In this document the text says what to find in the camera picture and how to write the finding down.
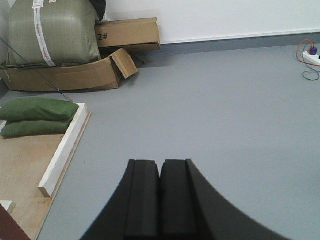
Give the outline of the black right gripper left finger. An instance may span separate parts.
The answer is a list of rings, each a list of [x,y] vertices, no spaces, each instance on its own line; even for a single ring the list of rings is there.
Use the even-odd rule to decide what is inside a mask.
[[[118,187],[82,239],[156,239],[158,190],[159,172],[155,161],[129,160]]]

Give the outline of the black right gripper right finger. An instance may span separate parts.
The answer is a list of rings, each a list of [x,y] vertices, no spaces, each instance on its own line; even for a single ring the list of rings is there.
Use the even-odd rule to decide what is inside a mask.
[[[164,240],[283,240],[223,197],[191,159],[161,170],[160,235]]]

